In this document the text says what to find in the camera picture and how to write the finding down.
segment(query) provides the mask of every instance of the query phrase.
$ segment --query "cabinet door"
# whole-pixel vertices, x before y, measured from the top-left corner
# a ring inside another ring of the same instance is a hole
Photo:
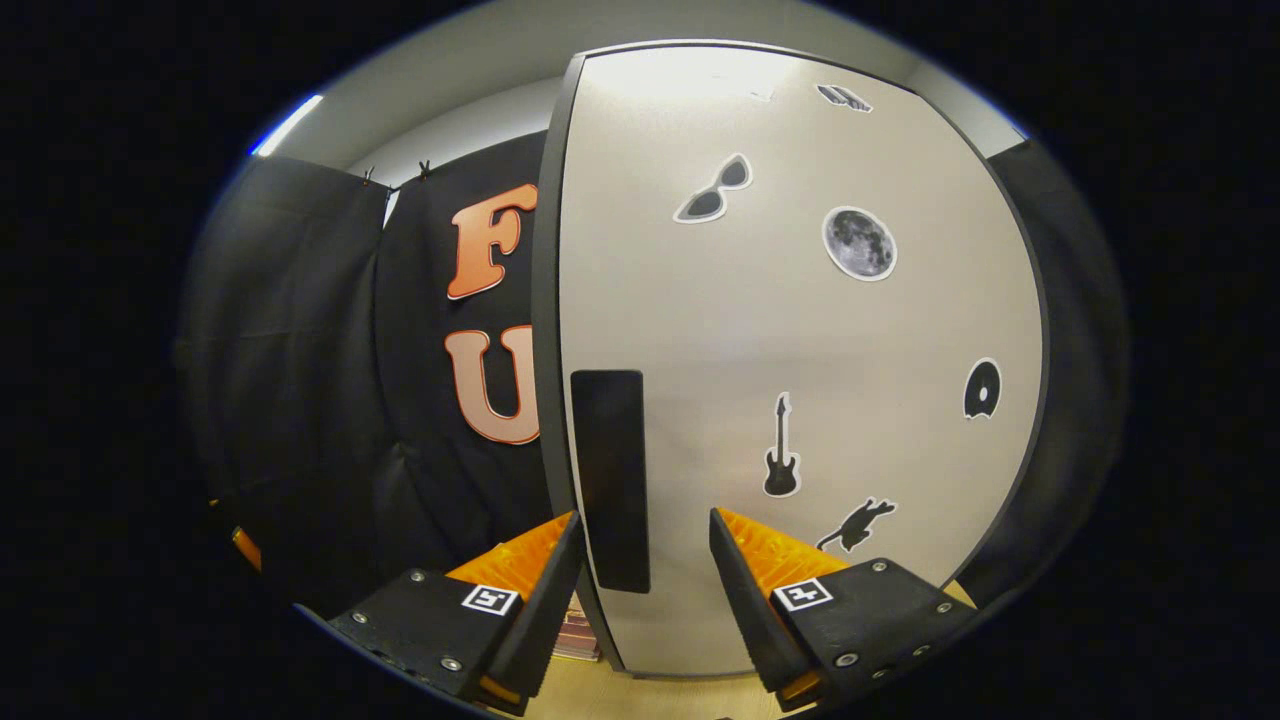
[[[1016,484],[1044,373],[1033,259],[982,159],[915,94],[762,49],[590,55],[562,102],[558,357],[538,373],[559,375],[580,506],[620,483],[582,474],[573,374],[626,370],[643,397],[621,484],[644,486],[648,582],[596,587],[625,667],[751,670],[714,506],[951,580]],[[636,546],[604,548],[620,515],[590,506],[599,580]]]

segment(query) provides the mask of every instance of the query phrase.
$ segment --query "moon sticker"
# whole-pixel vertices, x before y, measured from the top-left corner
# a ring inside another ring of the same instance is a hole
[[[881,281],[897,265],[897,243],[884,223],[861,208],[844,205],[822,220],[827,255],[846,275]]]

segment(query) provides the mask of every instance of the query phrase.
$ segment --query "black door handle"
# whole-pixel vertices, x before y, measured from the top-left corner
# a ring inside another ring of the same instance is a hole
[[[576,370],[570,375],[582,515],[595,582],[649,592],[649,506],[644,464],[644,375]]]

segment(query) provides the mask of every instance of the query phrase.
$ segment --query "letter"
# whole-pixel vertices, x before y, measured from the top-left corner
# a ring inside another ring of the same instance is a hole
[[[516,369],[518,405],[512,416],[499,415],[489,405],[485,388],[484,354],[489,336],[480,331],[461,331],[444,338],[444,350],[453,359],[453,384],[458,407],[471,429],[507,445],[532,442],[538,434],[538,401],[534,397],[534,328],[516,325],[502,333],[502,346],[511,351]]]
[[[449,300],[462,300],[502,282],[507,270],[493,264],[489,249],[497,245],[503,255],[515,252],[520,245],[520,214],[512,208],[532,210],[536,206],[538,188],[522,184],[453,215],[453,224],[458,228],[458,264],[448,287]],[[493,222],[494,213],[502,213],[497,223]]]

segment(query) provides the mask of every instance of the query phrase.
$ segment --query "wooden floor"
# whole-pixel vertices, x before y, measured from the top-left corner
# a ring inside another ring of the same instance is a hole
[[[755,675],[717,679],[644,679],[614,673],[605,660],[552,657],[527,720],[776,720],[778,701]],[[495,712],[498,716],[509,717]]]

